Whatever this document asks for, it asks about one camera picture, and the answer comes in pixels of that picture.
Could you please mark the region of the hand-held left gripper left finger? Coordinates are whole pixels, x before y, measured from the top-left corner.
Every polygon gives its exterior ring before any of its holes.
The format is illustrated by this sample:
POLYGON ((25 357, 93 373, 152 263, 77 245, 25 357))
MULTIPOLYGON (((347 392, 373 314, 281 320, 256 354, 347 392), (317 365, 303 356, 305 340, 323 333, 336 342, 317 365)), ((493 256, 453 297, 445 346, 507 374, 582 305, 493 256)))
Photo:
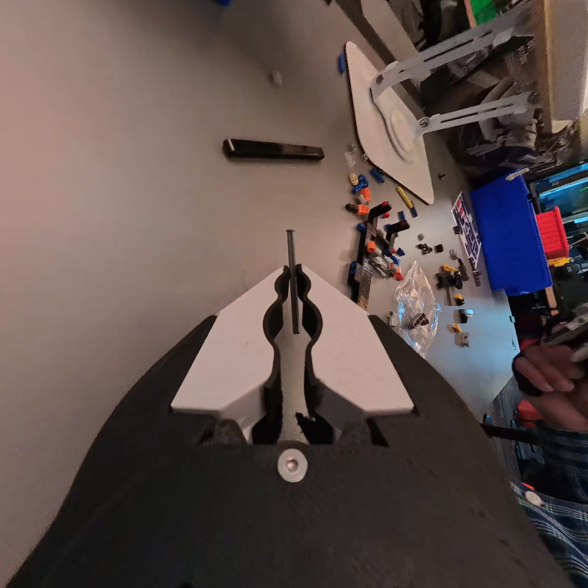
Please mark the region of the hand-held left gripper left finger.
POLYGON ((253 442, 277 442, 283 425, 281 354, 290 270, 278 269, 213 317, 171 409, 232 420, 253 442))

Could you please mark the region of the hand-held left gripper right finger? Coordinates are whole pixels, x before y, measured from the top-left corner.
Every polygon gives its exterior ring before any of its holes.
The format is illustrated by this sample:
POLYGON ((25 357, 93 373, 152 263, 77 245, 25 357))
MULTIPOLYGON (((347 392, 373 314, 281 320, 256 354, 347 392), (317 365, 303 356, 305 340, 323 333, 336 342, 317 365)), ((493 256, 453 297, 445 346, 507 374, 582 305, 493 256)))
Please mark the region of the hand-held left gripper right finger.
POLYGON ((296 266, 305 349, 304 398, 312 423, 343 430, 350 422, 408 415, 414 402, 358 304, 308 267, 296 266))

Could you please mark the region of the black lego axle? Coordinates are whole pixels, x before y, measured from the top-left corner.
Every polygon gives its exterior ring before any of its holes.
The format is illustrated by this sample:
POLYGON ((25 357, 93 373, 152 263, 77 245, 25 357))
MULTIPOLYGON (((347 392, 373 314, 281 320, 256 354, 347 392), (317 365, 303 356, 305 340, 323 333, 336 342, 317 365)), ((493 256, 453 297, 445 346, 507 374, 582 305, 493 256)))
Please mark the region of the black lego axle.
POLYGON ((300 334, 297 264, 295 254, 294 230, 286 230, 286 239, 288 246, 288 261, 290 273, 290 308, 292 316, 292 331, 293 334, 300 334))

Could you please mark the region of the black and yellow lego pieces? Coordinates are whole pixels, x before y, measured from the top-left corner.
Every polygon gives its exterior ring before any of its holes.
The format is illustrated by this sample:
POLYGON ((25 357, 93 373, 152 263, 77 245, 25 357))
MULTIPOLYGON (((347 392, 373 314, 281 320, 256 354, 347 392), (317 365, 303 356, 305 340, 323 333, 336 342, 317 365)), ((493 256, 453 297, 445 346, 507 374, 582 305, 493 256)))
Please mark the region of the black and yellow lego pieces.
MULTIPOLYGON (((475 261, 475 259, 469 254, 476 253, 476 250, 475 247, 472 248, 467 241, 467 234, 464 226, 459 225, 456 221, 452 230, 454 235, 459 238, 463 253, 467 254, 467 261, 471 265, 471 262, 475 261)), ((432 252, 436 254, 445 252, 445 248, 442 244, 437 244, 436 246, 431 247, 425 243, 422 234, 419 234, 417 241, 418 243, 415 248, 422 255, 431 254, 432 252)), ((475 311, 466 305, 467 300, 464 295, 464 288, 465 285, 469 283, 470 278, 475 278, 474 282, 476 286, 480 285, 480 273, 475 269, 475 266, 473 266, 470 273, 463 257, 461 257, 456 250, 450 249, 447 252, 449 253, 451 263, 443 263, 439 266, 439 270, 435 273, 436 287, 437 290, 445 292, 447 306, 453 308, 453 314, 457 317, 454 320, 454 323, 451 323, 450 325, 456 345, 459 348, 470 348, 471 335, 464 327, 467 327, 469 322, 475 317, 475 311)))

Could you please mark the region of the lego sticker sheet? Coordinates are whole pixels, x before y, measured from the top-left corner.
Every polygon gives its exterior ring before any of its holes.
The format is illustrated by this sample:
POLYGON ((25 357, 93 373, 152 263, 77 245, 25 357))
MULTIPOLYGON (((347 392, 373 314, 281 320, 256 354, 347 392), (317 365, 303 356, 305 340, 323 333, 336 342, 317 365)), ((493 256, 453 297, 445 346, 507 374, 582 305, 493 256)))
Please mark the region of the lego sticker sheet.
POLYGON ((460 192, 452 205, 452 217, 454 220, 454 232, 460 237, 465 249, 467 260, 471 269, 478 270, 479 260, 482 252, 481 238, 477 231, 473 215, 469 212, 463 192, 460 192))

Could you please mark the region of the clear zip bag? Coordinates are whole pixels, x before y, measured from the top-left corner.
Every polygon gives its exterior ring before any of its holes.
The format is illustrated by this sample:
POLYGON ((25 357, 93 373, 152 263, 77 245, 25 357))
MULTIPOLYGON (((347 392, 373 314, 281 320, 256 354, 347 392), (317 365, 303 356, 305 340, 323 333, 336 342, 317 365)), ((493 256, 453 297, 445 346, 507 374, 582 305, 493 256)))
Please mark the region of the clear zip bag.
POLYGON ((435 341, 442 308, 419 262, 410 267, 394 293, 395 332, 421 357, 435 341))

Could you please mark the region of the red plastic object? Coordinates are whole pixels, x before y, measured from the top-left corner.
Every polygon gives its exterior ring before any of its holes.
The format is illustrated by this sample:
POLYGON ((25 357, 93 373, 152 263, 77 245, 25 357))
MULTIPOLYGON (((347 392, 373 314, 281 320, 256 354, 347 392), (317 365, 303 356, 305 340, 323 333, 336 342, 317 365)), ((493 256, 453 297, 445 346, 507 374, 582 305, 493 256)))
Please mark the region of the red plastic object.
POLYGON ((534 429, 543 417, 530 401, 523 399, 516 407, 515 420, 521 428, 534 429))

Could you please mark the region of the red storage bin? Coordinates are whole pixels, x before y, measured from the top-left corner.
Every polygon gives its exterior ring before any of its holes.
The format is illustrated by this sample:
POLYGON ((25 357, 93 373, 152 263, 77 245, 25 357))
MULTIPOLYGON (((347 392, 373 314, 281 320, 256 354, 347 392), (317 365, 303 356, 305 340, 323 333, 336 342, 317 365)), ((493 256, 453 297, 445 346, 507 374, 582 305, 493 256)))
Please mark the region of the red storage bin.
POLYGON ((555 206, 552 210, 539 213, 535 215, 535 219, 546 259, 551 261, 568 258, 570 246, 560 208, 555 206))

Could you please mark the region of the blue storage bin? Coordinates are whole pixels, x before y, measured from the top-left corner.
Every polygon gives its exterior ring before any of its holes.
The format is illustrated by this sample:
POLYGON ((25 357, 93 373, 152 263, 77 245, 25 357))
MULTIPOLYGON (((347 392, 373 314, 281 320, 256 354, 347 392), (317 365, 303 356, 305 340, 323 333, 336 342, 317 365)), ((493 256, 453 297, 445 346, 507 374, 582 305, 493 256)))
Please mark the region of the blue storage bin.
POLYGON ((553 284, 529 195, 522 175, 503 175, 470 194, 490 288, 507 296, 553 284))

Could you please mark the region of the computer monitor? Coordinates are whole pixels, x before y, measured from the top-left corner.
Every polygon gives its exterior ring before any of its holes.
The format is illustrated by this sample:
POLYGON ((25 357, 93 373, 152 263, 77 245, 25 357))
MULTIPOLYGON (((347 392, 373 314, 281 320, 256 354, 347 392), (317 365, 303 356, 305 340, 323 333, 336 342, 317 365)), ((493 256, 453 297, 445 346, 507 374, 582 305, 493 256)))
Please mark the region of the computer monitor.
POLYGON ((564 225, 587 226, 587 159, 531 182, 529 188, 537 213, 558 208, 564 225))

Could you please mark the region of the long black bar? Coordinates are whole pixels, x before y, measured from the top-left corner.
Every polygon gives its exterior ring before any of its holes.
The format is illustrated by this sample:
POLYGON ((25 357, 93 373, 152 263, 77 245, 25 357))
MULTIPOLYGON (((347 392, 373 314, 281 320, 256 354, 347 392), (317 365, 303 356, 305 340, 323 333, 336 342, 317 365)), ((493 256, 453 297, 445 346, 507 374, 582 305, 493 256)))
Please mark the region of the long black bar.
POLYGON ((224 154, 232 159, 320 161, 325 158, 325 153, 321 147, 292 143, 227 138, 223 141, 222 148, 224 154))

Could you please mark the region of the cardboard box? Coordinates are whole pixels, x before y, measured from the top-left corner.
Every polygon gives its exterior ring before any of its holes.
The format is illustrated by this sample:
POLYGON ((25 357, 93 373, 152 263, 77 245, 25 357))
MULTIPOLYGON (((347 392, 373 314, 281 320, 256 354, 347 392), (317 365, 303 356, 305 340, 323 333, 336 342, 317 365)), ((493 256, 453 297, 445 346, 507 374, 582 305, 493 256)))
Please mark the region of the cardboard box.
POLYGON ((587 110, 587 1, 529 1, 544 125, 558 132, 587 110))

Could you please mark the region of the grey slotted stand arms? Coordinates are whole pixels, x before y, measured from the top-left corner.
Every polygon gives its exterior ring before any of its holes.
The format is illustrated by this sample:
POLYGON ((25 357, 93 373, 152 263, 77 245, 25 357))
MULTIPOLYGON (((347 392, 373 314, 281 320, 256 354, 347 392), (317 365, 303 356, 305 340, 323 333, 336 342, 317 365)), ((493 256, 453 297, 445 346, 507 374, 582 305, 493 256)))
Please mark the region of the grey slotted stand arms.
POLYGON ((512 32, 513 26, 499 25, 498 19, 495 19, 438 43, 414 57, 395 62, 385 70, 378 72, 371 82, 371 97, 384 118, 390 139, 398 145, 402 143, 402 140, 407 140, 408 147, 411 148, 415 140, 426 133, 481 122, 490 118, 519 115, 533 107, 533 93, 523 92, 511 97, 485 102, 475 107, 434 115, 431 118, 423 117, 418 121, 411 122, 393 108, 386 109, 380 99, 387 89, 391 89, 407 79, 424 76, 429 70, 470 55, 482 48, 500 45, 510 39, 512 32))

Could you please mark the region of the black lego frame assembly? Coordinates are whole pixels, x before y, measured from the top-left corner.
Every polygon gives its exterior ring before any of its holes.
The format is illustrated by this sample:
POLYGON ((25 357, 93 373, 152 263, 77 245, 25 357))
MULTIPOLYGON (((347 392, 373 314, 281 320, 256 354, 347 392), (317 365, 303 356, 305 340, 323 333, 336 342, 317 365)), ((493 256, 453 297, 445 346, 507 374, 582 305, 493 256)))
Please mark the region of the black lego frame assembly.
POLYGON ((372 208, 368 205, 347 203, 345 209, 360 217, 357 231, 360 233, 356 260, 348 270, 348 284, 352 300, 364 311, 368 310, 371 282, 374 274, 399 282, 405 279, 401 272, 401 251, 394 246, 400 232, 408 230, 407 220, 386 224, 378 228, 378 221, 392 210, 389 202, 383 201, 372 208))

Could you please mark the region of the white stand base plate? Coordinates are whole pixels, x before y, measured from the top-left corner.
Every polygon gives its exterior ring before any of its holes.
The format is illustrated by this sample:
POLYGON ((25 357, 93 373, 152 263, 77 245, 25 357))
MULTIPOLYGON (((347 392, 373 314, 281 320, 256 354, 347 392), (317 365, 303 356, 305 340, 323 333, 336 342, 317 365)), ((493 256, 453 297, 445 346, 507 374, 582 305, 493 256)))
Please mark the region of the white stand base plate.
POLYGON ((368 160, 423 203, 435 200, 417 119, 394 89, 373 98, 376 67, 352 41, 344 46, 357 139, 368 160))

